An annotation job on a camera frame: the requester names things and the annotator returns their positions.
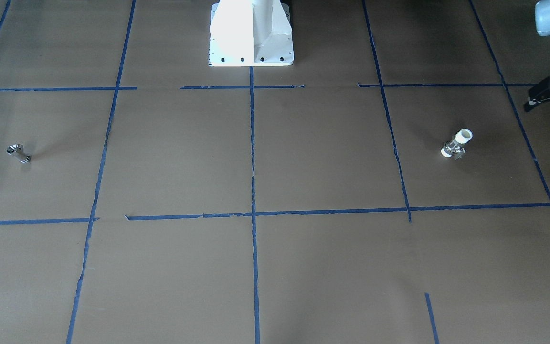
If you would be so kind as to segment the white pedestal column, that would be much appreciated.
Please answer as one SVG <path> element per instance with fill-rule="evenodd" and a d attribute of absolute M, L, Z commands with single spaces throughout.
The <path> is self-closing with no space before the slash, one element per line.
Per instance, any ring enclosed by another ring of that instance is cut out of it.
<path fill-rule="evenodd" d="M 210 14 L 210 67 L 294 63 L 289 4 L 281 0 L 221 0 L 211 6 Z"/>

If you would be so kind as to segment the metal pipe fitting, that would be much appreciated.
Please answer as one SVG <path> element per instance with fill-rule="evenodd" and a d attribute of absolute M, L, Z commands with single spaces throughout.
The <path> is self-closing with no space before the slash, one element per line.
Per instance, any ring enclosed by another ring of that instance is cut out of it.
<path fill-rule="evenodd" d="M 10 145 L 7 148 L 7 154 L 15 157 L 22 164 L 31 162 L 31 156 L 24 152 L 24 146 L 22 146 L 22 144 Z"/>

